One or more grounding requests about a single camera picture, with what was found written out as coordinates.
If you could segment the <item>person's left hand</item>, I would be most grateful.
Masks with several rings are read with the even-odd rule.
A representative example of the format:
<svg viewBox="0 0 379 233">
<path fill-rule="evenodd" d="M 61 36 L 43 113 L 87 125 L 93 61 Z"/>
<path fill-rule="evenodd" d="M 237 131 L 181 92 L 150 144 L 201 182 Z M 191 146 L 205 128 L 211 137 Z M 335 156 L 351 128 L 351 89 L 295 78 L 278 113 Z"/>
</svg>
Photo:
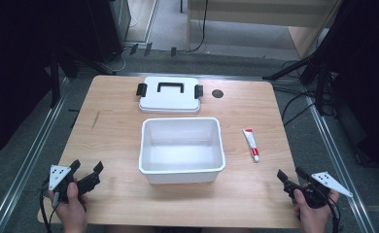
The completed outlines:
<svg viewBox="0 0 379 233">
<path fill-rule="evenodd" d="M 60 219 L 64 233 L 86 233 L 86 211 L 78 199 L 79 190 L 75 183 L 67 186 L 68 202 L 58 204 L 55 212 Z"/>
</svg>

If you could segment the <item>white plastic storage box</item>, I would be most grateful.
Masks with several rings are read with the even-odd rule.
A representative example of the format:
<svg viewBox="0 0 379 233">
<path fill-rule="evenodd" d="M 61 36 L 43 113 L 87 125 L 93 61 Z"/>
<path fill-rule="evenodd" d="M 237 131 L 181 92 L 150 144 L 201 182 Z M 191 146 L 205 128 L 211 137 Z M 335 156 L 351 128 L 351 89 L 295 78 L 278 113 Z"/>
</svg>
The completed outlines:
<svg viewBox="0 0 379 233">
<path fill-rule="evenodd" d="M 213 182 L 225 168 L 215 117 L 148 118 L 142 124 L 139 171 L 152 184 Z"/>
</svg>

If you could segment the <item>black metal stand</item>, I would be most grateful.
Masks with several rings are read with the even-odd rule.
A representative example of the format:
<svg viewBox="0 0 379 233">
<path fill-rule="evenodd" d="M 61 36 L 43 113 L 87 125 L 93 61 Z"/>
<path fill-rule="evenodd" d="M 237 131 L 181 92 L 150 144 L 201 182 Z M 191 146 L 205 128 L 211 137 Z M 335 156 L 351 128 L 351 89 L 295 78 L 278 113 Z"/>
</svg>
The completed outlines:
<svg viewBox="0 0 379 233">
<path fill-rule="evenodd" d="M 57 60 L 57 52 L 53 50 L 51 53 L 51 78 L 52 78 L 52 101 L 51 107 L 54 108 L 59 99 L 60 99 L 60 81 L 58 74 L 58 60 Z"/>
</svg>

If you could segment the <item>dark curtain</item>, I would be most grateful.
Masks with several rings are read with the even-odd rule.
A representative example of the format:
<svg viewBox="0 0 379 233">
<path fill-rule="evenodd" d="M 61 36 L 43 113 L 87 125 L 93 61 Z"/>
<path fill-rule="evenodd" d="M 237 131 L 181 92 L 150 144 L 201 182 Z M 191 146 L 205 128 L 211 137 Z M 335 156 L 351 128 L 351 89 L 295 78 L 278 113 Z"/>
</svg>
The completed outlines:
<svg viewBox="0 0 379 233">
<path fill-rule="evenodd" d="M 338 117 L 362 162 L 379 165 L 379 0 L 343 0 L 328 35 Z"/>
<path fill-rule="evenodd" d="M 48 92 L 51 53 L 69 76 L 78 70 L 59 24 L 75 0 L 0 0 L 0 150 Z"/>
</svg>

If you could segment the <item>metal floor rail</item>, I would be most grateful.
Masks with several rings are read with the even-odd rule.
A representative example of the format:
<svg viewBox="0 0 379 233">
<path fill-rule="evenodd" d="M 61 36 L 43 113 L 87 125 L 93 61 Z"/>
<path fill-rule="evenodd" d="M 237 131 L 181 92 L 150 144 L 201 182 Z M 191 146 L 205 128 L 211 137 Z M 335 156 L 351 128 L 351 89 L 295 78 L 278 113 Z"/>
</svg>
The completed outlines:
<svg viewBox="0 0 379 233">
<path fill-rule="evenodd" d="M 315 107 L 311 107 L 311 114 L 326 146 L 328 156 L 334 167 L 337 178 L 353 193 L 352 197 L 346 196 L 346 199 L 361 233 L 376 233 L 359 191 L 356 188 L 355 183 L 342 159 L 341 153 L 331 135 L 326 119 L 319 114 Z"/>
<path fill-rule="evenodd" d="M 46 143 L 52 128 L 58 118 L 58 115 L 63 107 L 63 104 L 68 95 L 70 88 L 70 80 L 63 78 L 60 80 L 58 87 L 61 90 L 61 96 L 53 107 L 48 107 L 45 118 L 42 121 L 39 130 L 36 132 L 36 137 L 31 142 L 31 147 L 28 149 L 24 158 L 18 165 L 17 172 L 13 174 L 13 181 L 8 186 L 2 202 L 0 203 L 0 233 L 2 233 L 17 205 L 28 179 L 39 159 L 44 144 Z"/>
</svg>

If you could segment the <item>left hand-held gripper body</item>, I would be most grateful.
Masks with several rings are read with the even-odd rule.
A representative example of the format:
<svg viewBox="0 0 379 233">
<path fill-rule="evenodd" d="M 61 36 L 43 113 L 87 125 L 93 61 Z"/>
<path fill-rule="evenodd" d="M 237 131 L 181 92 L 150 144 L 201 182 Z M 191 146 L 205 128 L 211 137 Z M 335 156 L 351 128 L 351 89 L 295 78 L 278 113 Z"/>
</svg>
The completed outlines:
<svg viewBox="0 0 379 233">
<path fill-rule="evenodd" d="M 75 183 L 79 190 L 78 199 L 83 203 L 83 196 L 94 190 L 100 183 L 99 175 L 92 171 L 86 177 L 75 181 L 74 176 L 70 174 L 70 167 L 52 165 L 49 179 L 49 190 L 53 192 L 52 201 L 54 203 L 68 202 L 67 186 L 69 183 Z"/>
</svg>

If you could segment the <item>white and red tube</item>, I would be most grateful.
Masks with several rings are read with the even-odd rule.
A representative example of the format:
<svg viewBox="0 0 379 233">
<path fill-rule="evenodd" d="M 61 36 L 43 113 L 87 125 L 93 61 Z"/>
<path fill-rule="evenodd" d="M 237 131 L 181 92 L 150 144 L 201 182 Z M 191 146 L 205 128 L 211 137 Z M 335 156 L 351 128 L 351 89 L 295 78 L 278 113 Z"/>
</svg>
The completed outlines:
<svg viewBox="0 0 379 233">
<path fill-rule="evenodd" d="M 243 129 L 243 134 L 249 144 L 252 158 L 255 162 L 259 162 L 259 151 L 253 130 L 251 128 Z"/>
</svg>

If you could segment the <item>black tripod stand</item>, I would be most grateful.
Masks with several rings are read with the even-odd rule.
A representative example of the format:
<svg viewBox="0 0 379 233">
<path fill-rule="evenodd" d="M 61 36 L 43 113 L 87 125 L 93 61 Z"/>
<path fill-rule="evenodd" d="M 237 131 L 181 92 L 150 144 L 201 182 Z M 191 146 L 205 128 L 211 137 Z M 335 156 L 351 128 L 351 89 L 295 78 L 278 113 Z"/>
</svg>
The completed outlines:
<svg viewBox="0 0 379 233">
<path fill-rule="evenodd" d="M 302 58 L 296 63 L 282 69 L 281 71 L 272 74 L 270 76 L 263 77 L 266 81 L 276 81 L 292 71 L 298 70 L 301 67 L 305 67 L 299 80 L 303 85 L 308 85 L 317 79 L 317 88 L 315 95 L 315 106 L 320 115 L 324 115 L 326 112 L 323 110 L 323 99 L 325 84 L 327 82 L 328 74 L 328 56 L 325 49 L 318 47 L 310 55 Z"/>
</svg>

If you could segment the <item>light wooden furniture frame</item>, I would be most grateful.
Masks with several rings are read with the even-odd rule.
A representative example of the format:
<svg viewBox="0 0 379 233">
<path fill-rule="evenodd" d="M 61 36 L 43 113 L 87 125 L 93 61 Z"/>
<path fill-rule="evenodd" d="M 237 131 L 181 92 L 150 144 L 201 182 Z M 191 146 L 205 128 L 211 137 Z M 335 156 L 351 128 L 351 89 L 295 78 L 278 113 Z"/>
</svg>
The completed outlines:
<svg viewBox="0 0 379 233">
<path fill-rule="evenodd" d="M 207 10 L 207 20 L 280 25 L 289 28 L 300 58 L 311 53 L 343 0 L 188 0 L 187 50 L 192 19 Z"/>
</svg>

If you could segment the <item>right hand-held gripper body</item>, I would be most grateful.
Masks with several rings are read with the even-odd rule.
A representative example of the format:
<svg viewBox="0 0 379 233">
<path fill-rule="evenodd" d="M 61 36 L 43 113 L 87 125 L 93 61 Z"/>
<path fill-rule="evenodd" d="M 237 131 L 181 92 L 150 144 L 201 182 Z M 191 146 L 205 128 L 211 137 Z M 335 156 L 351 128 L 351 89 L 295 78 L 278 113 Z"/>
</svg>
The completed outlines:
<svg viewBox="0 0 379 233">
<path fill-rule="evenodd" d="M 331 189 L 347 197 L 353 196 L 353 193 L 351 191 L 339 183 L 328 172 L 308 175 L 308 178 L 304 180 L 307 181 L 306 187 L 300 186 L 297 183 L 287 180 L 285 183 L 283 183 L 284 191 L 295 202 L 293 193 L 296 189 L 299 189 L 303 193 L 308 206 L 313 209 L 322 208 L 328 203 L 328 196 Z"/>
</svg>

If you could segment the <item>black cabinet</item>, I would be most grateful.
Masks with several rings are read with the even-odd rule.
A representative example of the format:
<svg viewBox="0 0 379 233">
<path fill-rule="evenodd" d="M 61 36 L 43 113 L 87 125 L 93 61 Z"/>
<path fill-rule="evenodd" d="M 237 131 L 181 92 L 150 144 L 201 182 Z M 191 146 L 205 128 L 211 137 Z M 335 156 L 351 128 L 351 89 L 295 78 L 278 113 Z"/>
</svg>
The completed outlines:
<svg viewBox="0 0 379 233">
<path fill-rule="evenodd" d="M 98 60 L 108 63 L 124 48 L 131 21 L 128 0 L 87 0 Z"/>
</svg>

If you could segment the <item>person's right hand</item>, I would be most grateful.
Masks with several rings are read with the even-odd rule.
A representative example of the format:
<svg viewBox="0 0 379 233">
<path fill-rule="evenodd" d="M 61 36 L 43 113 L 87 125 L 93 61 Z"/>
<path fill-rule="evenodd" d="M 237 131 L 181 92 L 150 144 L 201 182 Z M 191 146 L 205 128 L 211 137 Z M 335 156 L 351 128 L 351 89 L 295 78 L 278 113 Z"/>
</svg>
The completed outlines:
<svg viewBox="0 0 379 233">
<path fill-rule="evenodd" d="M 300 219 L 301 233 L 326 233 L 327 224 L 332 215 L 330 207 L 310 208 L 299 189 L 296 189 L 293 194 L 296 201 L 294 213 Z"/>
</svg>

